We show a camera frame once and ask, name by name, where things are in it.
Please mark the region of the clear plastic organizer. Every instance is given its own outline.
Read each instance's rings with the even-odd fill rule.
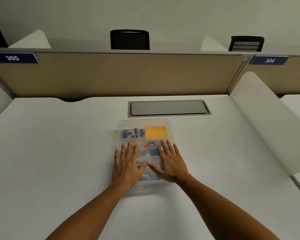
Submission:
[[[138,146],[137,167],[144,160],[148,160],[162,168],[161,159],[158,155],[157,144],[161,145],[161,139],[173,144],[173,138],[168,119],[144,119],[144,120],[122,120],[118,123],[118,148],[128,141]],[[145,168],[142,178],[136,185],[161,183],[160,178],[148,166]]]

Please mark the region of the number 305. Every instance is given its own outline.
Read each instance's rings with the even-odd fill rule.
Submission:
[[[18,56],[6,56],[7,60],[19,60]]]
[[[275,59],[267,59],[266,61],[265,61],[265,63],[273,63],[275,61]]]

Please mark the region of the yellow sticky notes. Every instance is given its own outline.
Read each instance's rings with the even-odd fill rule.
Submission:
[[[145,127],[146,137],[165,137],[167,136],[165,126],[146,126]]]

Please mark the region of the blue label plate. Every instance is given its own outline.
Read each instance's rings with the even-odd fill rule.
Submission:
[[[289,56],[255,56],[250,64],[282,66],[288,59]]]
[[[0,53],[0,63],[39,63],[34,53]]]

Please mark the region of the left hand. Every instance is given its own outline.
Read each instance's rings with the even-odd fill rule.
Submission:
[[[148,161],[143,161],[140,168],[137,168],[138,146],[135,144],[132,152],[131,143],[128,142],[128,147],[122,144],[120,158],[119,150],[114,152],[114,166],[112,172],[112,185],[123,187],[124,191],[135,185],[142,177],[143,171],[147,166]]]

